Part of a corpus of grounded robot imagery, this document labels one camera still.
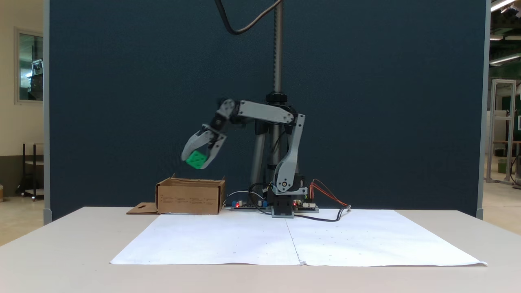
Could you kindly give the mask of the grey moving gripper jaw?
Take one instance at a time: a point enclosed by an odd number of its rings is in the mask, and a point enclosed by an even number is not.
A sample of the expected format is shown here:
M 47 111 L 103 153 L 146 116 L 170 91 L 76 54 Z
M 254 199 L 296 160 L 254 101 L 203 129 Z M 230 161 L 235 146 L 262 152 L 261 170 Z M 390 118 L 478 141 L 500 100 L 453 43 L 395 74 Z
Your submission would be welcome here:
M 202 165 L 202 169 L 206 169 L 216 158 L 219 151 L 222 149 L 222 146 L 227 139 L 226 135 L 213 135 L 208 141 L 206 148 L 206 161 Z

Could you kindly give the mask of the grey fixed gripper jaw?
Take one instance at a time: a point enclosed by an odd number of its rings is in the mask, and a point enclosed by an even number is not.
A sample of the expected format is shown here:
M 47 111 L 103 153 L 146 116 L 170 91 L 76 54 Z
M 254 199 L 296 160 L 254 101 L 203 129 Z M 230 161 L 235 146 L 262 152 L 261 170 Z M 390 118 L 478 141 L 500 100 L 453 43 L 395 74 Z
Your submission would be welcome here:
M 186 161 L 193 151 L 202 147 L 203 145 L 209 144 L 212 139 L 215 138 L 215 132 L 209 129 L 201 130 L 196 132 L 187 143 L 184 145 L 184 149 L 181 153 L 182 161 Z

